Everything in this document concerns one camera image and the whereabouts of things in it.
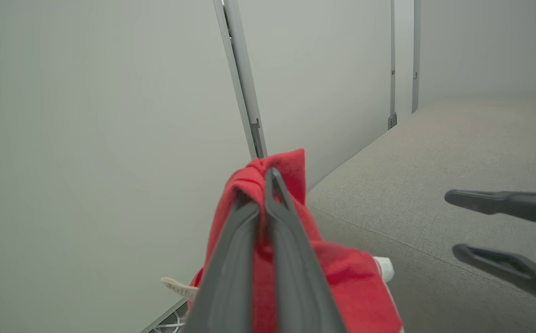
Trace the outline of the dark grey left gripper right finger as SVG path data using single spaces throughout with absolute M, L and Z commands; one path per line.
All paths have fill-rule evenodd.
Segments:
M 329 283 L 276 168 L 265 173 L 265 211 L 274 251 L 277 331 L 345 333 Z

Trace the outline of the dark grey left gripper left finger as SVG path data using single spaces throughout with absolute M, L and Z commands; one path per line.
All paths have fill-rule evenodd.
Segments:
M 253 247 L 259 205 L 236 199 L 207 263 L 185 333 L 252 331 Z

